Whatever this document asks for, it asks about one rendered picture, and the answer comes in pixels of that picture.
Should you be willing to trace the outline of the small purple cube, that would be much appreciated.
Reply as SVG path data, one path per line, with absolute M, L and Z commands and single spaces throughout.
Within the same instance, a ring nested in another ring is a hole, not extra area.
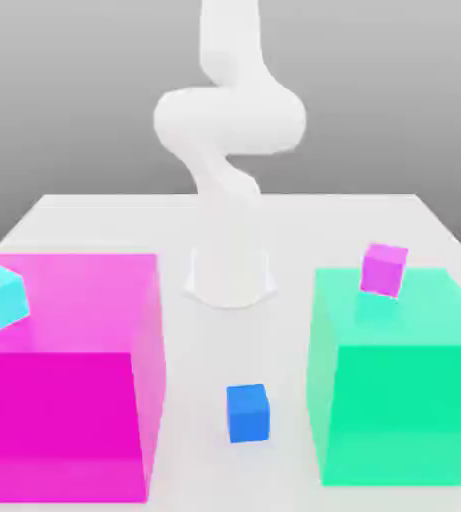
M 407 255 L 407 248 L 379 243 L 370 244 L 363 258 L 360 290 L 397 298 Z

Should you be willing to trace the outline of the small blue cube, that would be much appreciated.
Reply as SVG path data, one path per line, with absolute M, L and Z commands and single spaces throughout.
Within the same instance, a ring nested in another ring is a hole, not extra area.
M 226 388 L 231 443 L 265 441 L 270 436 L 270 404 L 263 384 Z

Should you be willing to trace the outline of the large green box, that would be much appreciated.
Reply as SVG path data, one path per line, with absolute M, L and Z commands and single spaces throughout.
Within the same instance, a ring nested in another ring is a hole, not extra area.
M 326 486 L 461 484 L 461 288 L 406 271 L 397 298 L 316 271 L 306 398 Z

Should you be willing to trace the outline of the large magenta box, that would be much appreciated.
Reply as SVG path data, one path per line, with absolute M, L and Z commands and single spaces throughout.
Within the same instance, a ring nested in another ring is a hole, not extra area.
M 0 331 L 0 503 L 144 503 L 166 392 L 158 259 L 0 253 L 30 313 Z

